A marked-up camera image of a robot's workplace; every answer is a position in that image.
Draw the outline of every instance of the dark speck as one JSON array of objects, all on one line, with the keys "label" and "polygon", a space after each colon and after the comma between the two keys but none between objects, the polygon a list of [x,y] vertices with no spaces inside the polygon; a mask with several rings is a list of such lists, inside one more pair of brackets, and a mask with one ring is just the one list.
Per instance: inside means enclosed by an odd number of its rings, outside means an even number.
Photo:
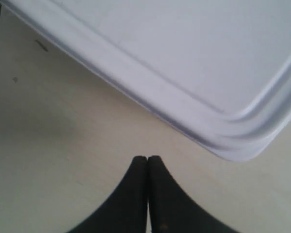
[{"label": "dark speck", "polygon": [[48,52],[49,50],[48,50],[48,48],[44,45],[44,44],[42,44],[41,43],[41,41],[39,41],[39,40],[35,40],[35,42],[45,51],[45,52]]}]

